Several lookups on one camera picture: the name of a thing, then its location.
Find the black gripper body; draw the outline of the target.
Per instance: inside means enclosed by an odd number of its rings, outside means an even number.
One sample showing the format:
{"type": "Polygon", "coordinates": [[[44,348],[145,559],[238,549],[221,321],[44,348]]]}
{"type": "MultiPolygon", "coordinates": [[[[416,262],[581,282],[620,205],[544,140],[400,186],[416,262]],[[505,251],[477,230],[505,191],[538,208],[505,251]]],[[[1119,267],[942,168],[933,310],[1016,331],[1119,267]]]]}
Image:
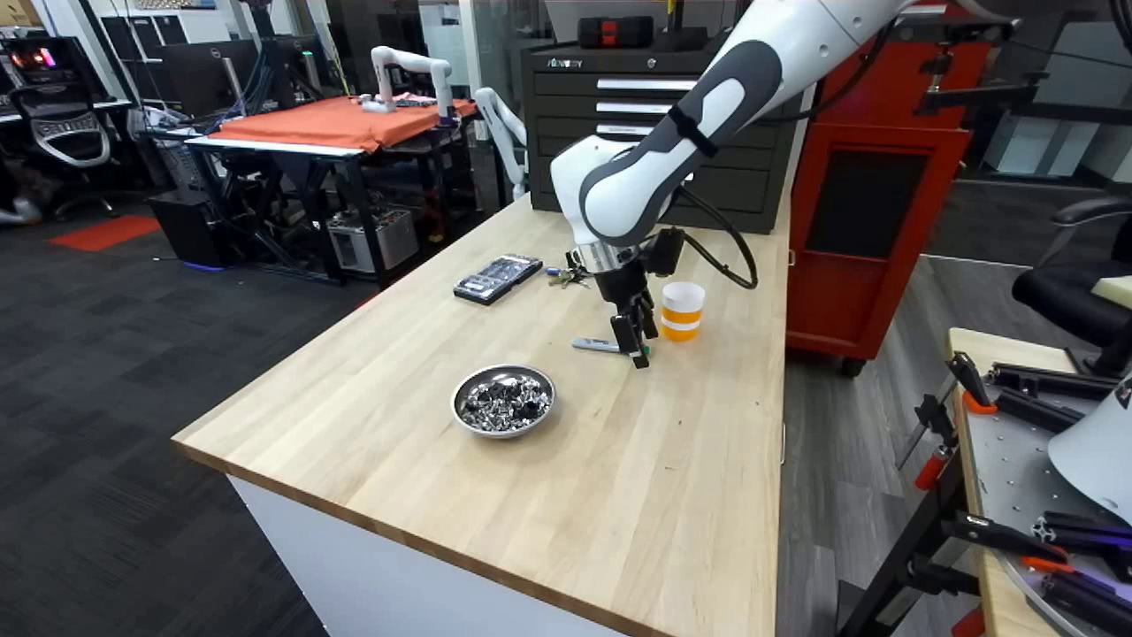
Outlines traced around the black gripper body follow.
{"type": "Polygon", "coordinates": [[[636,258],[607,271],[599,271],[599,291],[616,308],[620,317],[640,321],[650,310],[646,267],[636,258]]]}

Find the white robot arm by table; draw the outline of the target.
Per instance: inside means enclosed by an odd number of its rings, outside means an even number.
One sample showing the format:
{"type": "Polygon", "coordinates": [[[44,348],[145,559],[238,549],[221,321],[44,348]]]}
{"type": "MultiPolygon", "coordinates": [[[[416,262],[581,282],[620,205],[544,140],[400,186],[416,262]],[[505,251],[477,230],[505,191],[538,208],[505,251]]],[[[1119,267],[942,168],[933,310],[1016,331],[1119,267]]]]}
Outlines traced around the white robot arm by table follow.
{"type": "Polygon", "coordinates": [[[510,194],[520,199],[525,191],[525,128],[487,85],[472,92],[472,107],[492,134],[492,146],[510,181],[510,194]]]}

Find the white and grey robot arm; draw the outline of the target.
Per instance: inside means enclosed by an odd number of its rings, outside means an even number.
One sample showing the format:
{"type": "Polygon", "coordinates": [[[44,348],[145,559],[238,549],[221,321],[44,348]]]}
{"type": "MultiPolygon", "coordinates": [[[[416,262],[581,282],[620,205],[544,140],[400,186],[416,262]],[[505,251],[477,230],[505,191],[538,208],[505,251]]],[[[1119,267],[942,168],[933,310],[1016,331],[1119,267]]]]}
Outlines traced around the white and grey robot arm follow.
{"type": "Polygon", "coordinates": [[[913,0],[753,0],[701,76],[636,140],[588,134],[553,158],[571,251],[610,304],[616,348],[646,363],[642,244],[676,186],[741,128],[806,92],[913,0]]]}

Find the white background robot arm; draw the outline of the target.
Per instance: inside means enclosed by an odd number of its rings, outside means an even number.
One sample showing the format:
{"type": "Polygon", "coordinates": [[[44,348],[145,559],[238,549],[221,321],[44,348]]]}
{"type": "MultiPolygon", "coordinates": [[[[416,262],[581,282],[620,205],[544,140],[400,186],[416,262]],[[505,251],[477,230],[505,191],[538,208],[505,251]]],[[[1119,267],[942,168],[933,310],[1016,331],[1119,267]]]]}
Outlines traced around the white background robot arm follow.
{"type": "Polygon", "coordinates": [[[452,116],[452,85],[448,85],[448,60],[441,57],[425,57],[395,46],[372,46],[372,70],[373,70],[373,89],[357,98],[364,112],[392,112],[402,107],[432,107],[439,116],[452,116]],[[432,94],[411,94],[395,92],[392,76],[425,76],[432,85],[432,94]]]}

